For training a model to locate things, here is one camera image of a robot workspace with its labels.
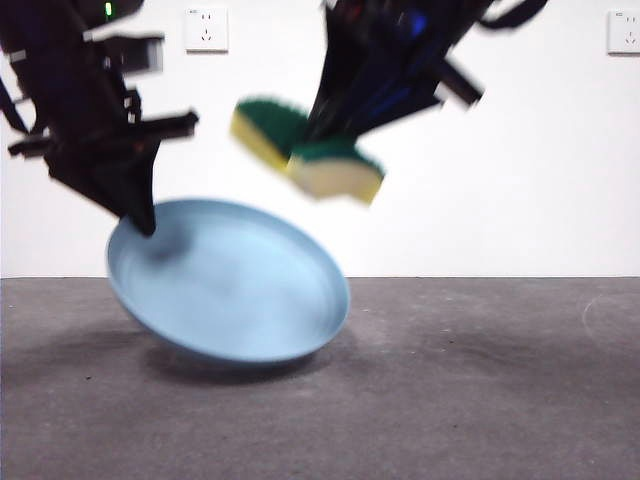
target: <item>white wall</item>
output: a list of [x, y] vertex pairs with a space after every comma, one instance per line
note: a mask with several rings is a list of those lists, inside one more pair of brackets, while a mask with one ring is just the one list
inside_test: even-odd
[[[145, 113], [193, 105], [202, 117], [194, 139], [161, 149], [157, 200], [261, 207], [352, 276], [640, 274], [640, 59], [605, 54], [606, 11], [637, 2], [551, 0], [513, 35], [473, 31], [454, 55], [485, 98], [368, 135], [365, 150], [389, 171], [370, 210], [308, 201], [228, 135], [247, 94], [310, 106], [324, 55], [319, 3], [227, 0], [228, 56], [183, 53], [182, 1], [147, 0], [118, 25], [167, 37], [164, 74], [136, 79]], [[3, 154], [2, 218], [3, 276], [105, 274], [116, 220], [51, 182], [42, 162]]]

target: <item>yellow sponge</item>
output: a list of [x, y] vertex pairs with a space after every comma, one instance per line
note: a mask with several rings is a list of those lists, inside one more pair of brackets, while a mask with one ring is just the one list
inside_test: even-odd
[[385, 173], [364, 157], [350, 139], [298, 145], [287, 167], [291, 179], [316, 199], [350, 195], [371, 204]]
[[258, 158], [285, 173], [293, 146], [304, 137], [307, 115], [272, 100], [240, 102], [231, 133]]
[[362, 155], [356, 139], [305, 142], [307, 115], [268, 99], [240, 102], [231, 133], [254, 155], [316, 199], [351, 195], [371, 204], [385, 173]]

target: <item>plate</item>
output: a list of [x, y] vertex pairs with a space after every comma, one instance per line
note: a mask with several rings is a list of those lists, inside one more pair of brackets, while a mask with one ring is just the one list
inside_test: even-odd
[[107, 261], [120, 302], [164, 340], [213, 359], [271, 364], [319, 350], [344, 326], [344, 275], [293, 225], [216, 200], [161, 203], [156, 218], [150, 238], [124, 218]]

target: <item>gray floor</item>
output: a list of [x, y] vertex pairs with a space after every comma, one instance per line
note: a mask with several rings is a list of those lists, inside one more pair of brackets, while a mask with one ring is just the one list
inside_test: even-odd
[[103, 280], [3, 281], [6, 479], [640, 479], [640, 280], [353, 280], [314, 358], [225, 372]]

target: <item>sponge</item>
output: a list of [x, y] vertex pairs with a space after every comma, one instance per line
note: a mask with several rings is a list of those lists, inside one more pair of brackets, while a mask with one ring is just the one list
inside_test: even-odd
[[371, 204], [385, 172], [365, 157], [354, 139], [333, 138], [296, 145], [287, 167], [291, 179], [316, 199], [351, 195]]
[[236, 106], [231, 133], [313, 198], [351, 195], [371, 204], [384, 180], [383, 169], [356, 148], [356, 138], [305, 141], [307, 124], [301, 109], [250, 99]]
[[258, 158], [282, 173], [306, 127], [305, 112], [268, 99], [238, 103], [231, 120], [231, 133]]

